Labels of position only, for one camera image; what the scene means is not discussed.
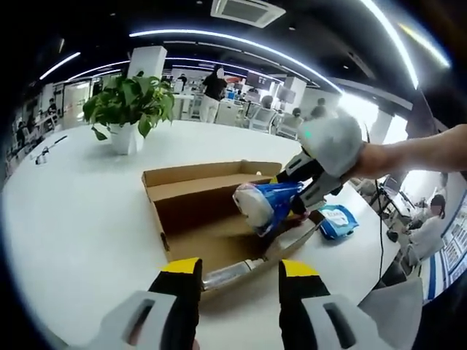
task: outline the ceiling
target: ceiling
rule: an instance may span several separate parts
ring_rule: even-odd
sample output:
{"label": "ceiling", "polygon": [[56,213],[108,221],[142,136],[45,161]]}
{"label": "ceiling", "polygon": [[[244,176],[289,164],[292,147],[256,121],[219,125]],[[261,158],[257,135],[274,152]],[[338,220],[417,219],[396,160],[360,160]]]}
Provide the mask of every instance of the ceiling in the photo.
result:
{"label": "ceiling", "polygon": [[[150,29],[192,28],[230,34],[259,42],[286,53],[325,77],[362,82],[408,101],[414,98],[413,84],[394,43],[381,23],[363,6],[360,0],[273,0],[270,2],[284,8],[287,12],[266,28],[260,29],[211,17],[212,0],[203,0],[202,4],[196,0],[164,2],[83,0],[80,1],[78,7],[66,11],[65,15],[53,16],[53,26],[47,21],[44,22],[55,30],[51,31],[54,35],[49,36],[47,46],[37,57],[38,65],[35,74],[38,77],[57,61],[77,51],[81,52],[79,58],[54,71],[44,82],[65,80],[97,66],[128,60],[135,47],[163,44],[168,50],[169,57],[182,56],[222,61],[266,74],[287,72],[287,69],[280,66],[282,65],[317,82],[322,88],[329,88],[325,82],[306,69],[287,62],[283,58],[278,58],[270,52],[264,52],[257,47],[242,43],[192,34],[164,34],[137,38],[128,36],[132,32]],[[404,8],[408,8],[406,3],[410,1],[399,1],[402,7],[395,7],[393,4],[389,6],[388,1],[375,2],[388,17],[392,16],[394,20],[395,17],[406,18],[407,12]],[[436,30],[440,26],[430,27],[423,22],[430,16],[426,15],[428,12],[422,6],[428,6],[427,3],[431,4],[430,6],[434,6],[433,4],[438,6],[439,3],[435,0],[428,0],[423,3],[424,5],[417,6],[413,4],[416,2],[412,1],[409,8],[409,16],[413,23],[421,21],[426,28],[443,38],[445,31]],[[52,12],[52,9],[46,11],[49,15]],[[400,29],[398,32],[399,35],[403,35]],[[173,41],[190,43],[173,43]],[[222,45],[234,50],[200,43]],[[436,93],[439,94],[440,88],[431,86],[433,75],[443,76],[444,87],[441,89],[443,91],[452,89],[451,79],[444,76],[444,72],[439,69],[436,62],[427,58],[428,55],[416,43],[406,37],[404,37],[404,43],[417,68],[422,88],[426,88],[428,94],[435,96],[433,99],[429,98],[428,102],[430,105],[433,104],[434,109],[442,109],[442,106],[436,103]],[[456,51],[456,41],[450,40],[447,44],[443,41],[442,44],[452,53],[452,68],[462,71],[459,57],[463,51]],[[276,64],[244,52],[258,55]],[[458,100],[457,102],[462,105],[463,98],[459,97]],[[455,122],[455,120],[448,120],[447,125]]]}

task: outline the white table surface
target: white table surface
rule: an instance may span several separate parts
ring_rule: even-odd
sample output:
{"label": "white table surface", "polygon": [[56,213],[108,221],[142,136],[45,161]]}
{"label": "white table surface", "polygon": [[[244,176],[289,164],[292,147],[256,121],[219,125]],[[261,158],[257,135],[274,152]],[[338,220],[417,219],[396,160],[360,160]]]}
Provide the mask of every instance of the white table surface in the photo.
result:
{"label": "white table surface", "polygon": [[[38,146],[47,164],[27,157],[4,187],[12,268],[27,303],[67,343],[87,343],[102,317],[166,264],[141,175],[144,170],[241,159],[283,165],[296,141],[241,128],[195,122],[160,124],[136,156],[113,155],[89,126],[62,131]],[[379,217],[350,185],[330,203],[360,223],[339,244],[316,233],[293,259],[313,265],[332,293],[358,304],[378,281]],[[383,235],[385,271],[398,251]],[[283,349],[277,269],[203,305],[197,339],[206,349]]]}

